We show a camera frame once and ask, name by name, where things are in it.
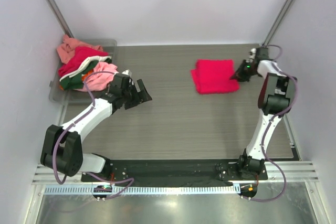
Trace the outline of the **magenta t shirt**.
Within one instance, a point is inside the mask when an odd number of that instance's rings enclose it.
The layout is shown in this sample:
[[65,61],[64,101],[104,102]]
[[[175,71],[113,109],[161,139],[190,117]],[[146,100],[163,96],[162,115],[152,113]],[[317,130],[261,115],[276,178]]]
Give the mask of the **magenta t shirt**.
[[231,59],[199,59],[191,70],[191,77],[199,94],[221,94],[239,90],[238,81],[230,79],[234,73],[234,62]]

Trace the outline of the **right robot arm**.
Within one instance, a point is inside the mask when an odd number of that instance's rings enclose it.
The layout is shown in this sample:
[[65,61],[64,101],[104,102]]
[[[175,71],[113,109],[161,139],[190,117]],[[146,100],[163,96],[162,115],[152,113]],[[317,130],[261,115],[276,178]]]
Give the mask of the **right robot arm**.
[[258,98],[259,119],[253,137],[238,162],[230,170],[243,179],[254,179],[266,172],[267,147],[273,132],[285,114],[293,107],[298,92],[297,78],[283,72],[277,60],[282,55],[278,45],[263,45],[250,50],[231,80],[248,82],[252,76],[264,82]]

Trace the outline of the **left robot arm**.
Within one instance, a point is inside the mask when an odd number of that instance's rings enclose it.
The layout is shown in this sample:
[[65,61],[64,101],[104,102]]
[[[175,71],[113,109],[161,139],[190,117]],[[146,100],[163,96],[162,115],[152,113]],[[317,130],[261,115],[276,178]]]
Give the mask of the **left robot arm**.
[[133,81],[128,72],[117,73],[107,88],[93,97],[90,105],[72,120],[46,130],[40,163],[72,177],[79,172],[108,177],[112,173],[110,160],[94,153],[84,153],[82,144],[89,133],[118,109],[130,109],[151,101],[141,79]]

